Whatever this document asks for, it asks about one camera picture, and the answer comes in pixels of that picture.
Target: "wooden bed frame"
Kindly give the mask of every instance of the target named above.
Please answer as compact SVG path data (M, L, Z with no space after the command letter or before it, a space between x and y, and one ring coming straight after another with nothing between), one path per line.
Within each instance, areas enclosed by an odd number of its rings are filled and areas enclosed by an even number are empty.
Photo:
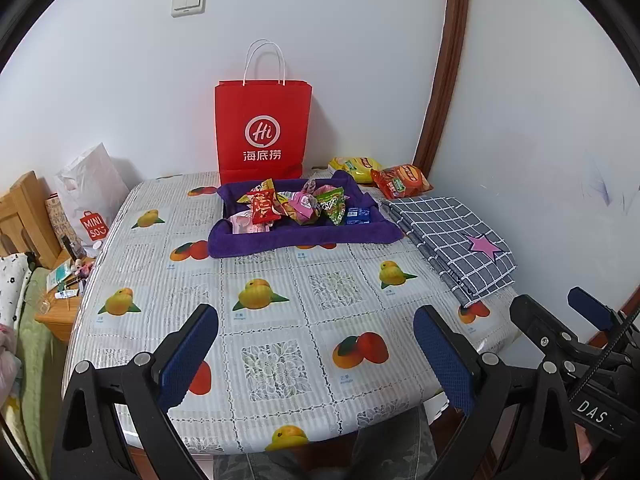
M42 186L33 171L25 173L0 196L0 256L31 251L43 267L52 269L61 250Z

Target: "green blanket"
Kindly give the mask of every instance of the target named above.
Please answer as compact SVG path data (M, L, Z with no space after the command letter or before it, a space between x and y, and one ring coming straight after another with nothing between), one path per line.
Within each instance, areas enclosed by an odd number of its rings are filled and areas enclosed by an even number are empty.
M47 269L35 269L25 293L18 330L17 357L22 361L21 404L24 434L43 480L49 479L51 449L62 404L66 345L33 319L45 293Z

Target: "red snack packet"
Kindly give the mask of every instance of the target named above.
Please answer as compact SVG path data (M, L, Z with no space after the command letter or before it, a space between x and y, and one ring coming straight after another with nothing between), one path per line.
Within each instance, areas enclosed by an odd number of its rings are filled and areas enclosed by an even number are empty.
M433 189L422 172L411 164L393 166L380 171L371 170L371 177L389 200L416 196Z
M261 189L249 191L246 195L251 200L251 222L252 224L262 224L280 218L280 215L273 208L274 189Z

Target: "blue foam pad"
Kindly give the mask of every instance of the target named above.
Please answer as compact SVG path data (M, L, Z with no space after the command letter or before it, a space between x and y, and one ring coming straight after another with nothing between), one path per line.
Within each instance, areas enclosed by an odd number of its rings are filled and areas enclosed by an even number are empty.
M414 335L450 402L469 416L475 404L473 375L423 308L414 315Z
M218 313L210 306L162 369L158 406L163 412L182 402L217 335Z
M613 327L610 310L579 286L574 286L569 291L566 300L572 309L598 330L610 330Z

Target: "haidilao logo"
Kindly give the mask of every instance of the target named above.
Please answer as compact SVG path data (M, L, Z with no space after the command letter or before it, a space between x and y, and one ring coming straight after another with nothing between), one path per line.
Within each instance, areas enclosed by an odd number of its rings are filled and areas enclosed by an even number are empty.
M280 137L280 125L273 117L260 115L247 123L244 136L250 145L256 148L267 148Z

